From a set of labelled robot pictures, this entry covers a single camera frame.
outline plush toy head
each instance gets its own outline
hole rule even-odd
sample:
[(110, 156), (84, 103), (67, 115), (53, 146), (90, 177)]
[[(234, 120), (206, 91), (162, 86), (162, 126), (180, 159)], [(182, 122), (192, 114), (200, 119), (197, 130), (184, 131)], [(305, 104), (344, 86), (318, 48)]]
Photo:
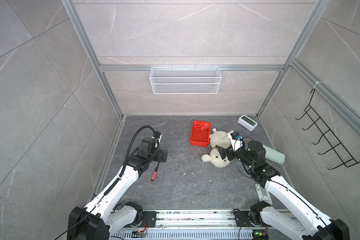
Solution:
[(202, 156), (202, 161), (211, 162), (216, 167), (225, 167), (230, 163), (227, 157), (225, 157), (225, 159), (221, 159), (220, 153), (216, 148), (212, 149), (209, 155), (204, 154)]
[(228, 134), (223, 131), (214, 132), (213, 134), (209, 135), (209, 139), (209, 143), (212, 148), (216, 147), (216, 145), (224, 148), (227, 148), (231, 145), (231, 140), (229, 139)]
[(221, 159), (219, 151), (216, 149), (216, 145), (227, 148), (231, 145), (231, 140), (228, 138), (228, 134), (226, 132), (217, 131), (214, 132), (209, 136), (210, 140), (209, 143), (211, 144), (211, 147), (213, 147), (211, 153), (204, 154), (202, 156), (203, 162), (211, 162), (216, 167), (225, 167), (227, 166), (230, 161), (227, 157), (225, 159)]

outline dark gray marble floor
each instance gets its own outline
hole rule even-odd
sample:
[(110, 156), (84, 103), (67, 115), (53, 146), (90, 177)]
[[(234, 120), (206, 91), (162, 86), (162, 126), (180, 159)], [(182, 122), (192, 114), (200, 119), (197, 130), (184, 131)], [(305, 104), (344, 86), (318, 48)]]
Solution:
[[(201, 160), (209, 154), (211, 147), (190, 145), (189, 138), (194, 120), (207, 121), (218, 131), (239, 131), (270, 146), (261, 125), (250, 132), (237, 123), (239, 116), (128, 116), (116, 147), (114, 160), (106, 178), (107, 185), (122, 166), (128, 144), (139, 127), (150, 125), (161, 132), (161, 149), (169, 149), (166, 163), (161, 163), (155, 181), (150, 177), (156, 166), (149, 169), (135, 182), (120, 200), (121, 203), (133, 201), (145, 209), (249, 209), (258, 202), (255, 184), (240, 174), (232, 161), (224, 168), (216, 168), (210, 162)], [(144, 129), (136, 138), (132, 150), (140, 145), (143, 137), (152, 136)], [(278, 171), (281, 167), (270, 164)], [(285, 208), (278, 199), (273, 198), (275, 208)]]

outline white zip tie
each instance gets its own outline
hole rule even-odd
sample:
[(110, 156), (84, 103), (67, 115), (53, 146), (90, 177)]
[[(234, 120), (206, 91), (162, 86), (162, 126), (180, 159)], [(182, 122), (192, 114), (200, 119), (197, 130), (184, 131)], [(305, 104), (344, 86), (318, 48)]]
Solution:
[(324, 82), (316, 81), (316, 83), (313, 85), (313, 88), (315, 88), (318, 83), (324, 83)]

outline plush toy ear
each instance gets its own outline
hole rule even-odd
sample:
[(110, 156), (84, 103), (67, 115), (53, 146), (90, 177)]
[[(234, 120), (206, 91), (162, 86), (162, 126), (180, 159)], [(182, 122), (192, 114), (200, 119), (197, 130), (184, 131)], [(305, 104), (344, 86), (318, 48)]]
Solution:
[(203, 162), (209, 162), (209, 161), (211, 161), (212, 160), (212, 157), (210, 156), (210, 155), (208, 155), (208, 154), (204, 154), (203, 156), (202, 156), (202, 161)]

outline black wire hook rack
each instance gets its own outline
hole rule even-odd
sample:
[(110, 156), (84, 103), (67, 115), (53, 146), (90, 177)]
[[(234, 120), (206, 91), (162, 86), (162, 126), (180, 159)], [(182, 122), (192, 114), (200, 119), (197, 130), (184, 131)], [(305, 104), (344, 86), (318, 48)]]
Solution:
[[(305, 112), (305, 113), (304, 113), (300, 118), (295, 118), (295, 119), (296, 119), (296, 120), (300, 120), (302, 117), (304, 117), (305, 115), (307, 115), (307, 116), (312, 120), (313, 123), (312, 123), (308, 128), (306, 128), (306, 129), (303, 128), (303, 130), (308, 130), (308, 129), (311, 128), (313, 125), (315, 125), (315, 126), (317, 127), (317, 129), (321, 132), (321, 137), (319, 138), (319, 140), (317, 141), (317, 143), (314, 143), (314, 142), (312, 142), (312, 143), (313, 143), (314, 145), (317, 145), (317, 144), (321, 141), (321, 139), (324, 137), (325, 140), (328, 142), (328, 144), (331, 146), (331, 148), (328, 149), (326, 152), (324, 152), (324, 153), (318, 153), (319, 155), (326, 154), (327, 152), (333, 150), (333, 151), (335, 151), (336, 155), (339, 157), (339, 159), (340, 159), (340, 161), (342, 162), (342, 164), (340, 164), (340, 165), (338, 165), (338, 166), (336, 166), (336, 167), (333, 167), (333, 168), (327, 167), (327, 169), (332, 170), (332, 169), (338, 168), (338, 167), (343, 166), (343, 165), (346, 166), (346, 167), (351, 167), (351, 166), (353, 166), (353, 165), (359, 164), (360, 161), (357, 161), (357, 160), (352, 156), (352, 154), (347, 150), (347, 148), (343, 145), (343, 143), (337, 138), (336, 134), (334, 134), (334, 132), (332, 132), (331, 128), (327, 125), (327, 123), (320, 117), (320, 115), (316, 112), (316, 110), (311, 106), (311, 101), (312, 101), (313, 94), (315, 93), (315, 89), (313, 88), (310, 93), (311, 93), (312, 95), (311, 95), (311, 99), (309, 100), (308, 105), (306, 106), (306, 108), (304, 108), (304, 112)], [(308, 113), (309, 110), (314, 111), (314, 113), (318, 116), (318, 118), (317, 118), (316, 120), (313, 120), (312, 116), (309, 115), (309, 113)], [(328, 128), (327, 131), (323, 132), (323, 131), (320, 129), (320, 127), (316, 124), (317, 121), (319, 121), (319, 120), (321, 120), (321, 121), (324, 123), (324, 125)], [(338, 141), (339, 143), (336, 144), (336, 145), (332, 145), (331, 142), (330, 142), (330, 141), (328, 140), (328, 138), (326, 137), (326, 134), (327, 134), (327, 133), (332, 133), (332, 135), (337, 139), (337, 141)], [(338, 152), (336, 151), (336, 149), (335, 149), (335, 147), (339, 147), (339, 146), (340, 146), (340, 147), (343, 147), (343, 148), (347, 151), (347, 153), (348, 153), (349, 156), (350, 156), (350, 160), (344, 161), (344, 160), (339, 156), (339, 153), (338, 153)]]

